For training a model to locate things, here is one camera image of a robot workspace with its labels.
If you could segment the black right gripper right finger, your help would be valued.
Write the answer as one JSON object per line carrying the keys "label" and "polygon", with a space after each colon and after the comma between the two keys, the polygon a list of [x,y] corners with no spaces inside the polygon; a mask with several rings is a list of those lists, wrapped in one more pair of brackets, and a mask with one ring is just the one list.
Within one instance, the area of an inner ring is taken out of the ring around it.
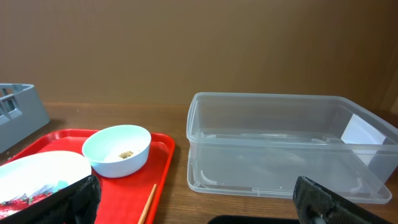
{"label": "black right gripper right finger", "polygon": [[391,224],[305,176],[296,180],[293,201],[300,224]]}

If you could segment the light blue bowl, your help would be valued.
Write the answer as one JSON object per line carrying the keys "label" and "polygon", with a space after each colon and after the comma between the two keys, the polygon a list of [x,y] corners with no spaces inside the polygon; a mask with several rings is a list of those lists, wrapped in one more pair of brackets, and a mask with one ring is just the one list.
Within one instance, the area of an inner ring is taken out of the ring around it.
{"label": "light blue bowl", "polygon": [[102,129],[82,146],[82,154],[101,176],[120,178],[142,168],[148,160],[152,137],[143,127],[124,124]]}

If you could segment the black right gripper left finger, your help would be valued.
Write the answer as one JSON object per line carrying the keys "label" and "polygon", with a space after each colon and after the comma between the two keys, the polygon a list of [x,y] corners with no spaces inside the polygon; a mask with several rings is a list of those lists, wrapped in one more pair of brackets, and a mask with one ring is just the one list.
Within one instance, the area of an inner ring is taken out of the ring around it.
{"label": "black right gripper left finger", "polygon": [[89,175],[1,219],[1,224],[94,224],[100,201],[100,182]]}

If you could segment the light blue plate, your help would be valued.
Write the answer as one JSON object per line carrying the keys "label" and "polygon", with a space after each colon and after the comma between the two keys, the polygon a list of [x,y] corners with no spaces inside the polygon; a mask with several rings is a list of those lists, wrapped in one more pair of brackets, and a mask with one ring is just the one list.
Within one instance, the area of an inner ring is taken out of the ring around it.
{"label": "light blue plate", "polygon": [[81,154],[49,151],[33,154],[1,166],[1,202],[54,192],[91,175]]}

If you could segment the red snack wrapper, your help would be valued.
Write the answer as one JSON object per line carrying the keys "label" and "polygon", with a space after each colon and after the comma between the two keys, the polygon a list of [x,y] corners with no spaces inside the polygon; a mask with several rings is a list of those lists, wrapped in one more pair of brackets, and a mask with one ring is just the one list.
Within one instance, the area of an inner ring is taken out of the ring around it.
{"label": "red snack wrapper", "polygon": [[1,219],[7,218],[21,210],[49,197],[53,192],[46,192],[35,196],[1,202]]}

